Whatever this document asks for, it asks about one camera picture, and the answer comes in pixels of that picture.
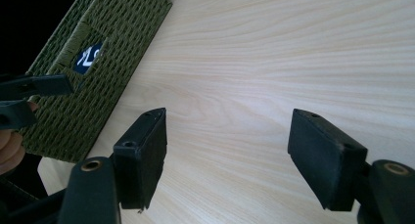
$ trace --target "green woven box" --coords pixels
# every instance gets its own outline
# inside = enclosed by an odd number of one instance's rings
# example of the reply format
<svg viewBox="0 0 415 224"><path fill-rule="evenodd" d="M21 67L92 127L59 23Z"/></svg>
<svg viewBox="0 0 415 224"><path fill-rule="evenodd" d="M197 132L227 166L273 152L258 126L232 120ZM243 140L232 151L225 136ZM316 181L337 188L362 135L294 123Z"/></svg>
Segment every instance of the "green woven box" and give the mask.
<svg viewBox="0 0 415 224"><path fill-rule="evenodd" d="M31 154L85 159L132 73L171 7L169 0L76 0L28 74L65 73L75 92L32 97L38 123L22 130ZM74 71L82 51L102 44L84 74Z"/></svg>

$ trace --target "blue label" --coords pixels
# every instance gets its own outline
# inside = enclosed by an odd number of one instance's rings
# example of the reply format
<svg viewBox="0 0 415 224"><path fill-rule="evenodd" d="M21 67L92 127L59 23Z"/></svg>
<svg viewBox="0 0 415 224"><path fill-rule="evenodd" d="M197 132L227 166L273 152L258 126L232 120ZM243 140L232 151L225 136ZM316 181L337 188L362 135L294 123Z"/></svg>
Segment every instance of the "blue label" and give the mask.
<svg viewBox="0 0 415 224"><path fill-rule="evenodd" d="M88 47L85 51L79 53L78 58L76 59L74 70L81 74L85 74L86 71L88 71L88 69L91 67L92 62L94 62L95 58L98 57L98 53L100 52L102 45L102 43L93 45Z"/></svg>

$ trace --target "clamp jaw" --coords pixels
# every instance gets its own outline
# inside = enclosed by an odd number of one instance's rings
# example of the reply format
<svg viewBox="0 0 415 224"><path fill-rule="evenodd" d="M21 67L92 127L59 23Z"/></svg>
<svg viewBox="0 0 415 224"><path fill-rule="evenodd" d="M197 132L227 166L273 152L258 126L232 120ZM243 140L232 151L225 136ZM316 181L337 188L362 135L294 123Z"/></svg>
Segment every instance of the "clamp jaw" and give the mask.
<svg viewBox="0 0 415 224"><path fill-rule="evenodd" d="M381 159L313 112L294 110L288 153L323 208L351 211L358 223L415 223L415 170Z"/></svg>

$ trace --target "black clamp arm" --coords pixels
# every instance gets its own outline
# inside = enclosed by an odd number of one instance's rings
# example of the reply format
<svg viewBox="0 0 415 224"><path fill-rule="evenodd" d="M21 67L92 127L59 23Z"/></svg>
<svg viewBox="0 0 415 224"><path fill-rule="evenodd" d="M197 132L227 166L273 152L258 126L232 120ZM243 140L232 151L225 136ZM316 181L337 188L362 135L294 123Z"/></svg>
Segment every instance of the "black clamp arm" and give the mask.
<svg viewBox="0 0 415 224"><path fill-rule="evenodd" d="M0 129L19 129L36 123L25 102L33 95L54 96L73 93L64 74L42 76L0 76Z"/></svg>

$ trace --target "light wood grain surface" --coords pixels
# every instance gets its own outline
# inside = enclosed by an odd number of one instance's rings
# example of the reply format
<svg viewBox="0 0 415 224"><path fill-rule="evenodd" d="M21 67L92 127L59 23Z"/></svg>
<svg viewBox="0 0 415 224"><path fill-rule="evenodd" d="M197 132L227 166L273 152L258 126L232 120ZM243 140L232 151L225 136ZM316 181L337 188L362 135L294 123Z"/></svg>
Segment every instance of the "light wood grain surface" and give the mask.
<svg viewBox="0 0 415 224"><path fill-rule="evenodd" d="M167 108L150 209L123 223L356 223L323 210L287 154L293 108L415 167L415 0L172 0L90 156ZM49 190L69 166L44 159Z"/></svg>

